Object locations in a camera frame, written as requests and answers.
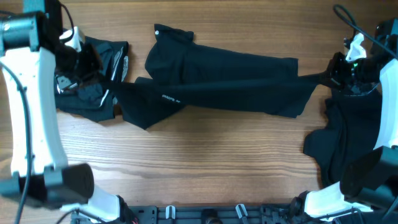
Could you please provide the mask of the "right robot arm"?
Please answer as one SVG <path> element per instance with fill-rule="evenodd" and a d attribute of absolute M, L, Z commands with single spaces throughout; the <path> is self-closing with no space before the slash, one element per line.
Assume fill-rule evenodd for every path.
<path fill-rule="evenodd" d="M 293 200 L 291 212 L 331 220 L 348 212 L 397 213 L 397 19 L 380 23 L 369 52 L 359 30 L 318 76 L 330 87 L 328 125 L 305 138 L 324 188 Z"/>

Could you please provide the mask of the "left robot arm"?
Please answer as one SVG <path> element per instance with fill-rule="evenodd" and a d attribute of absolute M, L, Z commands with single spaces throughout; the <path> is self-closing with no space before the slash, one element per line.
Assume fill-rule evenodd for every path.
<path fill-rule="evenodd" d="M 73 30 L 63 36 L 59 1 L 25 1 L 23 12 L 1 16 L 1 70 L 11 112 L 12 177 L 1 181 L 1 195 L 24 207 L 60 209 L 93 223 L 135 223 L 118 195 L 94 183 L 91 167 L 70 165 L 62 146 L 55 106 L 56 75 L 81 85 L 98 76 L 100 56 Z"/>

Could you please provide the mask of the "black polo shirt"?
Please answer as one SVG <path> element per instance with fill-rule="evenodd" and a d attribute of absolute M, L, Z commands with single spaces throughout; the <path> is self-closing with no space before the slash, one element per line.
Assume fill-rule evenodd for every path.
<path fill-rule="evenodd" d="M 142 129 L 188 105 L 295 118 L 320 82 L 318 75 L 299 76 L 296 58 L 198 45 L 193 32 L 162 24 L 154 30 L 148 77 L 108 84 L 124 120 Z"/>

